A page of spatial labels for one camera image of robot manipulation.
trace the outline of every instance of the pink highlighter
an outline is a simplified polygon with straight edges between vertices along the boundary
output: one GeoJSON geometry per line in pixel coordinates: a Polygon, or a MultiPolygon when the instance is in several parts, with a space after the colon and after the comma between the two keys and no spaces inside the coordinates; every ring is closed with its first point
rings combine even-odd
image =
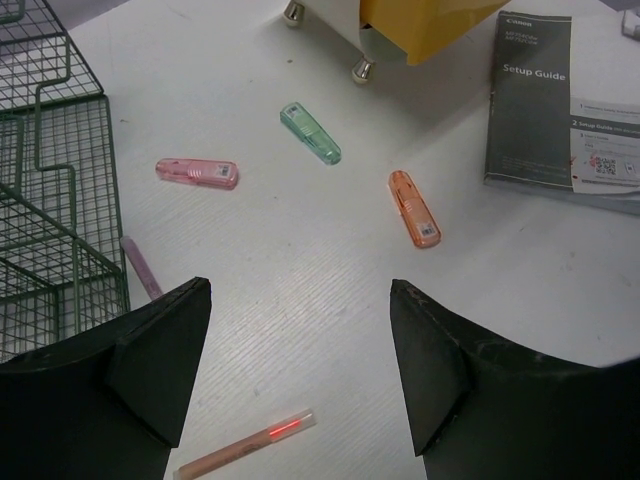
{"type": "Polygon", "coordinates": [[[238,184],[238,167],[233,162],[163,158],[156,164],[162,180],[232,190],[238,184]]]}

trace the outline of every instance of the green wire basket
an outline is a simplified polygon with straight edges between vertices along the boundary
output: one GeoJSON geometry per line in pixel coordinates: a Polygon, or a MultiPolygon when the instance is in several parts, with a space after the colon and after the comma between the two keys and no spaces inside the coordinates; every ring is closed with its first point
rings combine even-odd
{"type": "Polygon", "coordinates": [[[0,363],[129,310],[109,102],[45,0],[0,4],[0,363]]]}

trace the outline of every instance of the barcode label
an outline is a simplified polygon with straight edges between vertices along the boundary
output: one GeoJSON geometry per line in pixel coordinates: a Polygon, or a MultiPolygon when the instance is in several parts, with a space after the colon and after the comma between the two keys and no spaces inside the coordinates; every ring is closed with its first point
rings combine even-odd
{"type": "Polygon", "coordinates": [[[285,113],[289,118],[296,118],[298,115],[302,113],[302,111],[298,108],[297,105],[293,105],[292,107],[287,108],[285,113]]]}
{"type": "Polygon", "coordinates": [[[219,165],[216,171],[216,177],[227,178],[230,170],[229,165],[219,165]]]}
{"type": "Polygon", "coordinates": [[[418,224],[418,230],[420,230],[420,235],[422,235],[422,237],[431,237],[433,235],[435,235],[436,233],[438,233],[438,231],[436,230],[436,227],[433,223],[429,222],[429,223],[420,223],[418,224]]]}

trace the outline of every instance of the yellow box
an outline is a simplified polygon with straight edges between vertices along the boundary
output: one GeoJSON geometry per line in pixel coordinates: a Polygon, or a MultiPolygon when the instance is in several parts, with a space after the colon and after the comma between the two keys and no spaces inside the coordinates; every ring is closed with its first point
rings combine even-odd
{"type": "Polygon", "coordinates": [[[361,0],[369,24],[418,65],[505,5],[508,0],[361,0]]]}

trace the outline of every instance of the white table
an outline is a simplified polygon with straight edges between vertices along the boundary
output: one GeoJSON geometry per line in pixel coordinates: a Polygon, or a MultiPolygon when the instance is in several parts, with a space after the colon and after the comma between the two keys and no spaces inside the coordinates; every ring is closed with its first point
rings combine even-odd
{"type": "MultiPolygon", "coordinates": [[[[358,52],[314,19],[288,30],[285,3],[132,0],[72,32],[111,99],[125,232],[166,290],[195,275],[213,285],[167,478],[311,407],[318,426],[211,478],[424,479],[391,336],[393,278],[547,354],[604,365],[639,353],[638,220],[482,185],[493,20],[358,88],[358,52]],[[325,167],[280,124],[294,100],[342,147],[340,164],[325,167]],[[160,182],[167,156],[232,160],[242,177],[232,192],[160,182]],[[432,250],[413,247],[392,205],[395,169],[444,231],[432,250]]],[[[572,3],[509,8],[610,12],[572,3]]]]}

